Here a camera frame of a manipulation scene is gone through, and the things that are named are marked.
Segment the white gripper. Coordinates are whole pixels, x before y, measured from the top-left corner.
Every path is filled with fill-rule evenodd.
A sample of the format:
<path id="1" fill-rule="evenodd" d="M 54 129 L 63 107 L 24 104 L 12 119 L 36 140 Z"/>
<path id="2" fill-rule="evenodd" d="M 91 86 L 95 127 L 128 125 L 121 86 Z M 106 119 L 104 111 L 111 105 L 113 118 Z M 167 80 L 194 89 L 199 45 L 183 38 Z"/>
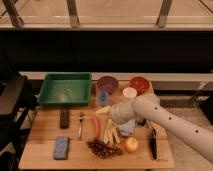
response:
<path id="1" fill-rule="evenodd" d="M 132 102 L 119 102 L 117 104 L 114 104 L 112 107 L 110 105 L 107 105 L 98 109 L 95 113 L 107 114 L 108 112 L 110 118 L 119 125 L 137 118 L 137 115 L 133 109 Z"/>

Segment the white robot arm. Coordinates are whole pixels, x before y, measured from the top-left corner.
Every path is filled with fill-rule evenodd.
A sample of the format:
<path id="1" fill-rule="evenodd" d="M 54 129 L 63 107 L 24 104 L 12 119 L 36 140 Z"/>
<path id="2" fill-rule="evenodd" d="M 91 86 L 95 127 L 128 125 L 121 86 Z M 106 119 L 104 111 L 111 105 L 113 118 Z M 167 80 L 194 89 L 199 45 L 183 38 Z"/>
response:
<path id="1" fill-rule="evenodd" d="M 153 93 L 113 104 L 109 117 L 118 125 L 138 117 L 153 121 L 213 164 L 213 132 L 168 112 Z"/>

